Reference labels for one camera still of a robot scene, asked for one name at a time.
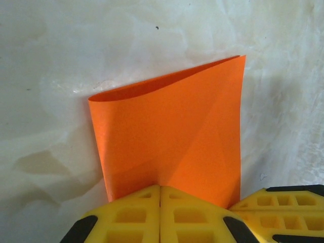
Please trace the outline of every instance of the black rubber pad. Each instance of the black rubber pad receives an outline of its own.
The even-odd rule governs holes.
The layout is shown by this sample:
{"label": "black rubber pad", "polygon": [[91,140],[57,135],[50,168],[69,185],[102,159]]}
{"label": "black rubber pad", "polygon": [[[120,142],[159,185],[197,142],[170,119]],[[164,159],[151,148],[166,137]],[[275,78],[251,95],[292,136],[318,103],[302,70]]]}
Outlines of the black rubber pad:
{"label": "black rubber pad", "polygon": [[272,238],[280,243],[324,243],[324,237],[275,234]]}
{"label": "black rubber pad", "polygon": [[324,185],[278,186],[269,187],[266,191],[310,191],[317,195],[324,196]]}
{"label": "black rubber pad", "polygon": [[232,217],[223,220],[237,243],[259,243],[244,222]]}
{"label": "black rubber pad", "polygon": [[94,215],[76,221],[61,243],[84,243],[97,221],[98,217]]}

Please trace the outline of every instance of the stained white surface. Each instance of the stained white surface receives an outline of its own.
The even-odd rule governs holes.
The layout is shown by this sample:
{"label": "stained white surface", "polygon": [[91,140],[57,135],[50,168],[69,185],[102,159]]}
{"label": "stained white surface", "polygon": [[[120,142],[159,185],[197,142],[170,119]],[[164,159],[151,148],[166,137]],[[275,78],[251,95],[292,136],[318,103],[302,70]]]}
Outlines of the stained white surface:
{"label": "stained white surface", "polygon": [[59,242],[106,203],[88,96],[233,55],[247,55],[242,196],[324,184],[323,13],[321,0],[0,1],[0,241]]}

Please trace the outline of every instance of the water stain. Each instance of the water stain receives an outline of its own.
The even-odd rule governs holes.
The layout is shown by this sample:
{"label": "water stain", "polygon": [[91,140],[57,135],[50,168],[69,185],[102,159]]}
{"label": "water stain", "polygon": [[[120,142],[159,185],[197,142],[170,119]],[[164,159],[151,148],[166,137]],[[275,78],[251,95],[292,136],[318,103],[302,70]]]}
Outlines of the water stain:
{"label": "water stain", "polygon": [[17,160],[14,168],[29,174],[70,175],[69,169],[48,151],[32,153]]}

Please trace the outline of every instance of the white surface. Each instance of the white surface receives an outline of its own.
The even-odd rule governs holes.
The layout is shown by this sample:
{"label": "white surface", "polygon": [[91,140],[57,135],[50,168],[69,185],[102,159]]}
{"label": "white surface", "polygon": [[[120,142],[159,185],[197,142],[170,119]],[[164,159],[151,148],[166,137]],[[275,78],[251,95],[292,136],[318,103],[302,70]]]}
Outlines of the white surface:
{"label": "white surface", "polygon": [[1,242],[59,242],[106,203],[89,95],[237,54],[242,196],[324,184],[323,1],[2,0],[0,13]]}

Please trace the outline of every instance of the orange paper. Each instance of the orange paper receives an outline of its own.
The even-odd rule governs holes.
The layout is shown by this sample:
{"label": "orange paper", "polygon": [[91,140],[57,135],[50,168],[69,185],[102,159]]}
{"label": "orange paper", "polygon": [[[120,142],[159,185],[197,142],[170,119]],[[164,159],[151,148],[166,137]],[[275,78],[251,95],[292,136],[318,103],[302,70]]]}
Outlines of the orange paper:
{"label": "orange paper", "polygon": [[90,97],[109,200],[159,184],[239,201],[244,65],[232,57]]}

